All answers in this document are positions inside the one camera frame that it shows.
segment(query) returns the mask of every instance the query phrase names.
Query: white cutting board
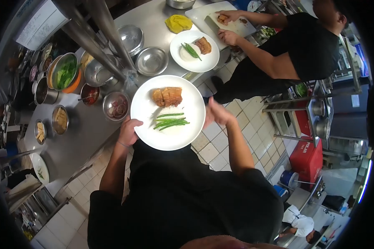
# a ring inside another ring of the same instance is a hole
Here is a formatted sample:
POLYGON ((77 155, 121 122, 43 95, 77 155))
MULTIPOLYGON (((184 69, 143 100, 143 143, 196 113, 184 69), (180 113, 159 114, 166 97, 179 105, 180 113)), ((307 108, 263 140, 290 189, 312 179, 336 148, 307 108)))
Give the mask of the white cutting board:
MULTIPOLYGON (((193 21, 193 23, 202 32, 204 32, 205 34, 212 37, 212 39, 214 39, 214 41, 216 42, 220 51, 222 51, 223 49, 228 47, 228 45, 226 45, 224 42, 222 42, 217 37, 217 34, 214 33, 214 31, 208 26, 208 24, 206 24, 205 17, 209 16, 210 14, 214 14, 216 11, 221 11, 221 10, 237 10, 237 9, 231 3, 227 2, 227 1, 223 1, 223 2, 218 2, 218 3, 214 3, 214 4, 208 4, 208 5, 198 7, 198 8, 195 8, 195 9, 191 9, 191 10, 188 10, 188 11, 185 12, 186 17, 190 18, 193 21)), ((247 37, 247 36, 256 32, 256 29, 254 28, 254 26, 250 22, 246 23, 245 25, 243 23, 241 23, 241 24, 243 26, 246 26, 246 27, 241 28, 241 31, 239 31, 240 36, 247 37)), ((224 29, 227 29, 227 30, 232 30, 233 28, 237 29, 235 26, 233 26, 233 27, 224 26, 224 29)))

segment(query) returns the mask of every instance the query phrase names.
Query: hair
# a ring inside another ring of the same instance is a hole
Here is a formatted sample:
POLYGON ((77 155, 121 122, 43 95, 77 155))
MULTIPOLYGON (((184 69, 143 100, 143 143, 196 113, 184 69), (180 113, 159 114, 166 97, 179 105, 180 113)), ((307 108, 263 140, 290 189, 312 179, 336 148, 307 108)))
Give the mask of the hair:
POLYGON ((312 239, 309 241, 309 244, 315 243, 316 241, 318 241, 320 239, 320 237, 321 237, 321 233, 319 233, 315 230, 314 233, 313 233, 312 239))

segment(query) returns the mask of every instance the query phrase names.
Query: plate of food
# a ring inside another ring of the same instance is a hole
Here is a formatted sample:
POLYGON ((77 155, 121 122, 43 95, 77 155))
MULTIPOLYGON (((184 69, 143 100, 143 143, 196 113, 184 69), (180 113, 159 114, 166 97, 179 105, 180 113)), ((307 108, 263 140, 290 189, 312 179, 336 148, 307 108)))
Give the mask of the plate of food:
POLYGON ((46 185, 50 182, 49 170, 47 169, 46 163, 39 154, 31 154, 31 162, 33 169, 35 170, 36 176, 43 185, 46 185))
POLYGON ((170 42, 174 61, 191 72, 207 72, 219 62, 219 48, 207 34, 196 30, 178 33, 170 42))
POLYGON ((188 80, 160 75, 146 81, 133 97, 131 118, 144 124, 134 130, 149 146, 174 151, 190 144, 205 121, 205 104, 188 80))

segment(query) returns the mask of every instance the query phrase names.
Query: hand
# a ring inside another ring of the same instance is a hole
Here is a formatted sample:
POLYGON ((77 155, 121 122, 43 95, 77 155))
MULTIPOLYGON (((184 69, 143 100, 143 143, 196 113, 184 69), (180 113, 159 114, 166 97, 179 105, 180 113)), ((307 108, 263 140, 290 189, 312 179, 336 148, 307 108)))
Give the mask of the hand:
POLYGON ((228 24, 231 21, 236 21, 240 16, 242 16, 241 11, 239 10, 221 10, 216 12, 218 14, 223 14, 228 18, 224 20, 224 24, 228 24))
POLYGON ((207 114, 205 117, 204 129, 213 121, 220 125, 227 125, 236 120, 233 114, 226 110, 226 108, 224 108, 221 104, 214 101, 213 97, 209 98, 206 111, 207 114))
POLYGON ((225 44, 236 46, 237 40, 242 38, 241 36, 237 35, 233 31, 230 30, 224 30, 219 29, 219 32, 217 33, 219 36, 219 39, 222 40, 225 44))
POLYGON ((134 128, 142 125, 143 122, 137 119, 130 119, 130 115, 128 115, 120 127, 118 142, 127 147, 132 146, 138 139, 138 136, 134 132, 134 128))

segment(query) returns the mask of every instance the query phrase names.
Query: black shirt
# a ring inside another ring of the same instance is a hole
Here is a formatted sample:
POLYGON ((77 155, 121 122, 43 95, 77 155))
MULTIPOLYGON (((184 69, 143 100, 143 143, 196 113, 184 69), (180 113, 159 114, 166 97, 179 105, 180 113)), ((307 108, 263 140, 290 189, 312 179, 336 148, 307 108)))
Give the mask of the black shirt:
POLYGON ((273 241, 283 204, 259 170, 241 177, 209 169, 196 175, 199 181, 192 183, 175 167, 146 164, 132 175, 122 205, 107 192, 93 192, 89 247, 179 248, 211 235, 248 243, 273 241))

